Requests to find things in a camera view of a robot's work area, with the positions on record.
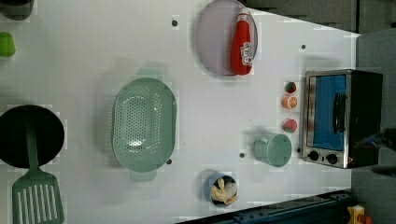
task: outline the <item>white table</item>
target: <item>white table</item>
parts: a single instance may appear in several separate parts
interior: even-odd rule
[[[251,146],[264,130],[282,133],[283,119],[300,118],[280,106],[284,82],[353,68],[357,36],[251,10],[260,39],[254,75],[221,77],[203,68],[193,45],[208,2],[40,0],[28,21],[0,18],[17,47],[0,60],[0,111],[44,105],[66,128],[60,155],[42,167],[58,177],[65,223],[173,223],[350,188],[350,170],[298,158],[301,130],[289,134],[292,158],[280,169],[255,161]],[[161,70],[177,98],[177,146],[155,180],[134,183],[112,151],[111,113],[142,67]],[[239,183],[239,200],[225,209],[202,193],[213,171]],[[11,187],[24,172],[0,164],[0,223],[12,222]]]

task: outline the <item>spatula handle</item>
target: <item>spatula handle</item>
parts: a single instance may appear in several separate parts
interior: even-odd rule
[[[30,171],[38,170],[37,144],[35,139],[35,121],[27,119],[25,122],[27,152],[29,155]]]

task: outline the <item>green mug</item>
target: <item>green mug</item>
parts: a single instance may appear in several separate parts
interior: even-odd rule
[[[268,133],[254,143],[256,159],[266,164],[282,167],[291,157],[291,141],[282,133]]]

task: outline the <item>silver toaster oven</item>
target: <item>silver toaster oven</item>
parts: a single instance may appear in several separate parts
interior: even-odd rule
[[[381,74],[307,72],[303,160],[344,169],[378,164],[378,147],[361,142],[380,131],[381,100]]]

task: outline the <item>toaster oven window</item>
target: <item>toaster oven window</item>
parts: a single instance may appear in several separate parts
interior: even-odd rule
[[[347,76],[311,77],[309,80],[307,143],[311,147],[344,149]]]

